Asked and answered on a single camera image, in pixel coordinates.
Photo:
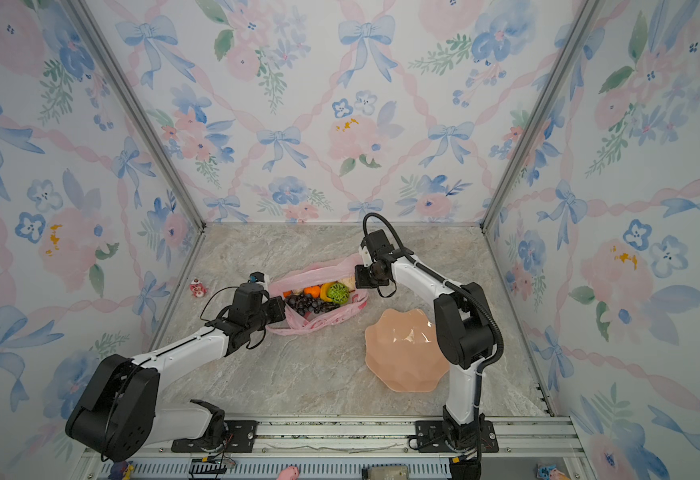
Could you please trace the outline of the peach scalloped plastic bowl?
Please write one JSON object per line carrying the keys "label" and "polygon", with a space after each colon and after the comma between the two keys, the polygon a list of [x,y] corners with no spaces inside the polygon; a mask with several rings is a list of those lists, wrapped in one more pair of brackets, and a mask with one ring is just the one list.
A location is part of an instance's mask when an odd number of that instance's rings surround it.
{"label": "peach scalloped plastic bowl", "polygon": [[365,341],[367,367],[395,392],[432,392],[449,371],[435,325],[421,309],[385,310]]}

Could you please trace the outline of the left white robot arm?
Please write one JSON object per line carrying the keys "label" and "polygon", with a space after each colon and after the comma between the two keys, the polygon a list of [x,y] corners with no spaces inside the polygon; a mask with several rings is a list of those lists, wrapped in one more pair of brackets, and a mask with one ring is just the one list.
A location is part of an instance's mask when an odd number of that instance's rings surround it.
{"label": "left white robot arm", "polygon": [[102,360],[67,420],[66,435],[114,462],[168,441],[222,450],[230,436],[222,408],[200,399],[162,406],[159,398],[196,369],[252,349],[255,333],[285,318],[284,299],[271,296],[263,283],[237,286],[231,304],[192,335],[146,354]]}

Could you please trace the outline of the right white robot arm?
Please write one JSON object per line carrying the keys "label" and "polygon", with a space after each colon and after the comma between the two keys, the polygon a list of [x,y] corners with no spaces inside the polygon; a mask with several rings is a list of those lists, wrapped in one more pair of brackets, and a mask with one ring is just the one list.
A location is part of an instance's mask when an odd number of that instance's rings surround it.
{"label": "right white robot arm", "polygon": [[433,307],[438,347],[450,363],[449,394],[443,407],[444,440],[455,451],[480,445],[483,371],[500,355],[502,340],[482,288],[459,284],[395,246],[382,230],[364,233],[355,267],[356,285],[381,290],[403,286]]}

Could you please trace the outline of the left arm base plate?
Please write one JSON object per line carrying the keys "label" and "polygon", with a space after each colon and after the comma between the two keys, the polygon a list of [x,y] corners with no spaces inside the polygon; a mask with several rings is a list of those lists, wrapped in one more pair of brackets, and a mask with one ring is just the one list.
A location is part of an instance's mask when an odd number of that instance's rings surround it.
{"label": "left arm base plate", "polygon": [[175,440],[171,451],[193,454],[252,453],[258,426],[259,423],[254,420],[218,422],[201,438]]}

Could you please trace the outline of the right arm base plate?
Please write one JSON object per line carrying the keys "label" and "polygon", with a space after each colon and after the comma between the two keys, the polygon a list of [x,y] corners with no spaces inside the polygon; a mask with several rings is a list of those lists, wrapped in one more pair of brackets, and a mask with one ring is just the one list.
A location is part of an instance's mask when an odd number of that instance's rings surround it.
{"label": "right arm base plate", "polygon": [[420,453],[499,452],[494,425],[483,417],[467,425],[453,425],[446,420],[416,421],[408,447]]}

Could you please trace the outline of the pink plastic bag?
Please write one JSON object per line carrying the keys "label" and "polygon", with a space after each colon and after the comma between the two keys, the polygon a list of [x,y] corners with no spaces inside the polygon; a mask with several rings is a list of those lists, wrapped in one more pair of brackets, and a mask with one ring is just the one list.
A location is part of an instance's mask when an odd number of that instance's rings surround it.
{"label": "pink plastic bag", "polygon": [[279,336],[306,335],[349,320],[367,305],[368,292],[355,286],[360,254],[319,262],[272,282],[269,292],[286,302],[285,325],[266,327]]}

